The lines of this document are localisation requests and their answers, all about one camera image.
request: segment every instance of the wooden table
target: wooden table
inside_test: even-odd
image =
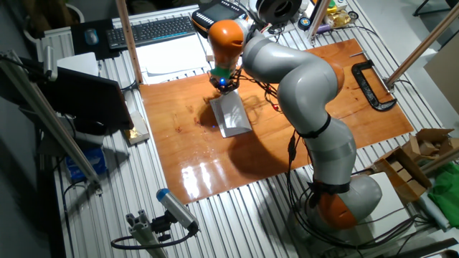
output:
[[[355,39],[308,51],[344,68],[344,88],[326,109],[350,127],[358,148],[413,131],[398,105],[381,113],[366,101],[351,73],[353,64],[366,61],[362,54],[349,58],[362,51]],[[373,70],[364,75],[380,101],[392,99]],[[242,81],[239,93],[253,131],[223,138],[209,104],[218,94],[208,75],[141,85],[168,188],[185,204],[287,171],[293,127],[256,84]],[[293,167],[307,163],[300,145]]]

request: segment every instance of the blue object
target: blue object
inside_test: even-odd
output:
[[[156,198],[158,199],[159,202],[166,196],[166,194],[170,193],[170,190],[167,188],[161,189],[156,193]]]
[[[303,17],[298,21],[298,28],[302,29],[303,31],[307,31],[310,26],[311,26],[311,20],[309,20],[306,17]]]
[[[95,31],[95,29],[87,29],[85,31],[85,41],[86,44],[90,46],[99,43],[98,33]]]
[[[101,148],[84,150],[83,154],[85,154],[85,157],[93,166],[95,172],[98,175],[105,173],[107,171],[107,166],[105,164],[105,156],[103,155],[103,151]],[[65,165],[67,166],[67,170],[70,172],[70,177],[72,179],[77,180],[85,178],[85,174],[83,174],[80,168],[78,168],[78,166],[75,164],[71,157],[65,157]]]

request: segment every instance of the black keyboard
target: black keyboard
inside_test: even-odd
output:
[[[131,28],[137,47],[178,39],[195,33],[189,16],[153,21],[134,25]],[[110,49],[127,48],[123,28],[109,29],[106,33]]]

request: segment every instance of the cardboard box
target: cardboard box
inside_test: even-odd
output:
[[[418,196],[421,196],[427,189],[424,186],[421,186],[416,180],[411,180],[408,182],[408,186],[414,191]]]
[[[395,162],[402,165],[403,169],[400,171],[402,174],[399,174],[400,172],[398,173],[391,166]],[[422,173],[419,166],[400,147],[384,154],[374,162],[372,167],[378,172],[387,174],[403,204],[417,201],[427,188],[432,187],[427,176]],[[404,174],[405,171],[411,176],[411,179],[408,179],[408,176]],[[418,187],[416,183],[409,183],[411,181],[419,184],[424,190],[422,191],[422,188]]]
[[[448,133],[452,132],[453,130],[454,129],[422,129],[416,134],[416,136],[410,135],[410,139],[402,147],[403,151],[412,160],[414,160],[416,164],[423,166],[426,163],[435,160],[438,156],[423,155],[419,142],[429,142],[434,146],[434,148],[436,145],[440,144],[444,150],[442,151],[440,148],[438,154],[442,155],[445,153],[445,151],[447,152],[447,150],[459,147],[459,144],[456,145],[458,143],[457,141],[454,141],[454,144],[451,143],[451,145],[449,143],[445,143],[445,141],[450,140]]]
[[[440,150],[438,151],[438,155],[441,156],[443,154],[448,153],[449,151],[455,150],[459,148],[459,139],[457,138],[448,138],[443,141],[442,145],[440,146]]]
[[[390,166],[396,171],[401,171],[403,169],[403,166],[402,164],[400,164],[400,162],[398,161],[392,161],[390,162]]]
[[[430,141],[421,140],[418,143],[419,150],[423,156],[433,156],[439,151]]]
[[[397,172],[399,174],[399,177],[403,179],[403,181],[408,182],[412,179],[410,173],[406,169],[402,169],[401,171]]]

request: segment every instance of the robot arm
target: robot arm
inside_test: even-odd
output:
[[[225,77],[225,82],[233,83],[231,76],[235,73],[240,52],[226,52],[224,47],[217,47],[215,42],[221,40],[215,39],[215,32],[229,30],[219,23],[211,27],[209,40],[216,50],[216,70],[227,69],[229,77]],[[225,23],[238,24],[235,21]],[[244,29],[239,25],[240,35],[244,34],[241,32]],[[325,110],[325,105],[343,87],[343,69],[331,60],[280,46],[259,33],[255,33],[247,44],[240,45],[242,65],[248,75],[261,82],[279,83],[279,106],[307,145],[314,166],[308,220],[326,231],[357,225],[373,212],[382,193],[372,178],[351,177],[356,160],[354,137],[346,124],[331,118]],[[220,62],[223,59],[234,63],[224,66]],[[211,74],[211,78],[217,75],[215,70]]]

